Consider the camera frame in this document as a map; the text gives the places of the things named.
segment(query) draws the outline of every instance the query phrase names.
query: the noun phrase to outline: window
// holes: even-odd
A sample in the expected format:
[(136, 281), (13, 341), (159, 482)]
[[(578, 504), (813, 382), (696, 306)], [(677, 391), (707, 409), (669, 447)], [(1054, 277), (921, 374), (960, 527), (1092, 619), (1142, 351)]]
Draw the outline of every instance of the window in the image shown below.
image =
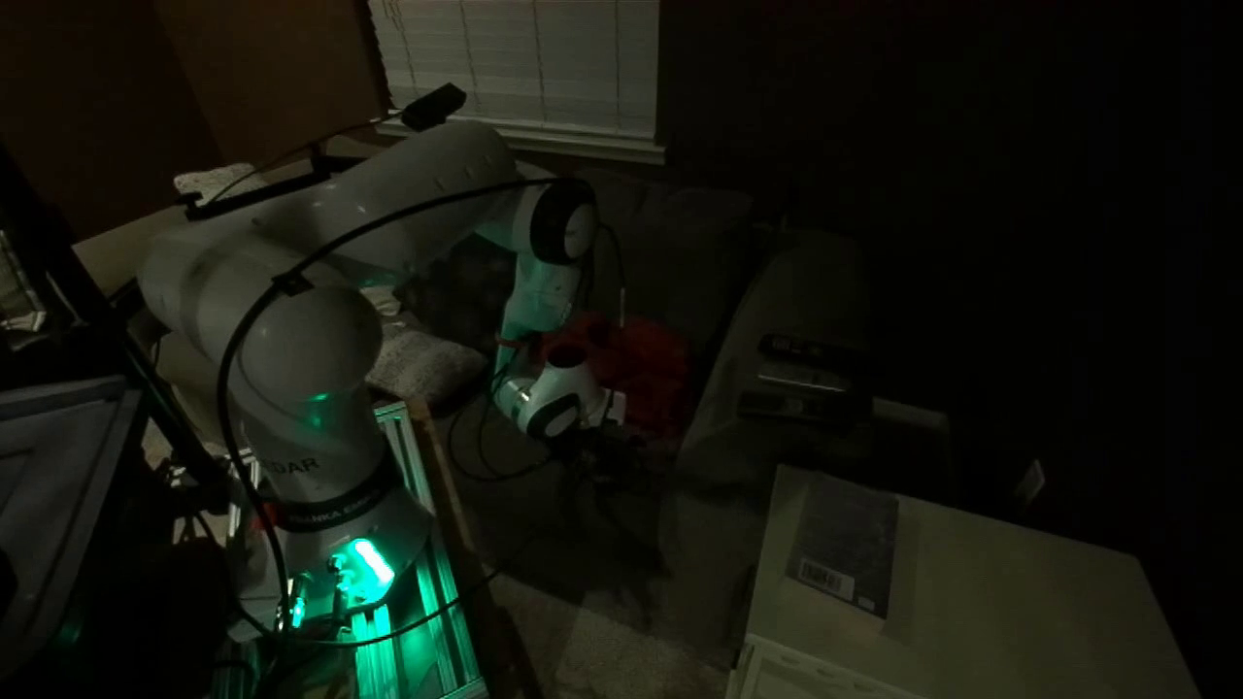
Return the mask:
[(466, 119), (551, 153), (660, 158), (660, 0), (370, 0), (388, 100), (455, 83)]

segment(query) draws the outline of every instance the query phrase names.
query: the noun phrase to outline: window blind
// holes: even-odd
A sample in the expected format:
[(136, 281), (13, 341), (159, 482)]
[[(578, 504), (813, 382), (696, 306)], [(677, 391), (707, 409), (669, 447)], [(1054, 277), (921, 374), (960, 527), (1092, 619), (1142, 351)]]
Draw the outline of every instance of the window blind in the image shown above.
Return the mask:
[(660, 0), (370, 0), (391, 104), (441, 83), (459, 116), (547, 139), (656, 144)]

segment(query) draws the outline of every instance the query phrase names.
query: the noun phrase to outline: robotic arm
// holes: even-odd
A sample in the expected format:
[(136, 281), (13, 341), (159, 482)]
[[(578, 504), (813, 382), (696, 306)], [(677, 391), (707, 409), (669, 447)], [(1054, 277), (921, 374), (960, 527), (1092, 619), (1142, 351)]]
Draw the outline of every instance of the robotic arm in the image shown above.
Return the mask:
[(230, 334), (278, 273), (347, 228), (429, 197), (455, 202), (372, 228), (312, 263), (306, 286), (278, 295), (235, 355), (230, 399), (278, 501), (290, 576), (322, 567), (357, 538), (388, 538), (388, 561), (417, 554), (407, 534), (419, 534), (423, 516), (401, 492), (366, 396), (380, 321), (357, 295), (360, 283), (407, 281), (471, 235), (507, 248), (515, 283), (495, 334), (494, 406), (529, 435), (558, 435), (596, 416), (590, 382), (565, 382), (569, 356), (541, 377), (520, 377), (511, 356), (515, 341), (569, 318), (576, 263), (595, 237), (590, 192), (520, 166), (480, 126), (440, 126), (312, 192), (191, 222), (139, 270), (150, 315), (218, 367)]

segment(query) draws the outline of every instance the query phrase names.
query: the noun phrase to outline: white robotic arm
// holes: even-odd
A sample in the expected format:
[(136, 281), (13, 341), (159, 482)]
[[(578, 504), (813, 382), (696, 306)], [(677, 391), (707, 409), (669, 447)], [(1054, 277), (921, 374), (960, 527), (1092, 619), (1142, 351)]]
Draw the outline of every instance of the white robotic arm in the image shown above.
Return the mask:
[(495, 338), (494, 399), (525, 431), (569, 429), (533, 416), (545, 406), (558, 406), (564, 416), (565, 396), (578, 396), (576, 385), (541, 389), (541, 377), (507, 374), (511, 341), (569, 318), (576, 261), (590, 248), (595, 202), (578, 184), (529, 184), (529, 175), (489, 127), (440, 126), (312, 192), (191, 222), (146, 251), (139, 292), (150, 315), (218, 367), (249, 306), (312, 248), (411, 202), (455, 197), (312, 263), (306, 286), (278, 295), (235, 351), (230, 399), (278, 501), (290, 576), (360, 534), (419, 527), (370, 411), (366, 371), (380, 327), (357, 295), (360, 283), (407, 281), (471, 235), (507, 248), (515, 283)]

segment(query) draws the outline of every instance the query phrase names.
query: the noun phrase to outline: red object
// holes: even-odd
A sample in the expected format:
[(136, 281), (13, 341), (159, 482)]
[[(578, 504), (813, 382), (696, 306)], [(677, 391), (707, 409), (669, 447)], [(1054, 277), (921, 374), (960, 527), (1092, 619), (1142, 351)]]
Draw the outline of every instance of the red object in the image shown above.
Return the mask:
[(624, 422), (651, 435), (678, 435), (686, 429), (686, 347), (651, 318), (628, 318), (624, 327), (602, 315), (576, 315), (565, 332), (545, 338), (541, 356), (551, 347), (581, 347), (590, 374), (602, 389), (624, 391)]

